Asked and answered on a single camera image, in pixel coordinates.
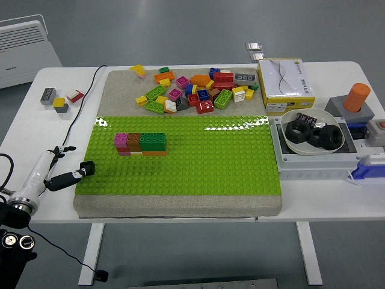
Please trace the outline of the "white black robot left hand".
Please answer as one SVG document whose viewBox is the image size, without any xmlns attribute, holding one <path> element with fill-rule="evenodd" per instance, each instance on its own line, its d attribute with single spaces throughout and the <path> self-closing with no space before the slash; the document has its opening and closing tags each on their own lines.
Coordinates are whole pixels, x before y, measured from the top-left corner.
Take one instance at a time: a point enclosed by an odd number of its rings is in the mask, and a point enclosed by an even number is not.
<svg viewBox="0 0 385 289">
<path fill-rule="evenodd" d="M 65 152 L 74 150 L 76 150 L 74 146 L 56 146 L 53 150 L 43 152 L 24 182 L 22 189 L 13 193 L 11 197 L 24 197 L 31 200 L 38 197 L 46 188 L 50 191 L 58 191 L 77 184 L 85 176 L 94 175 L 95 163 L 85 161 L 80 164 L 80 169 L 76 171 L 58 175 L 50 180 L 46 179 L 58 159 L 64 157 Z"/>
</svg>

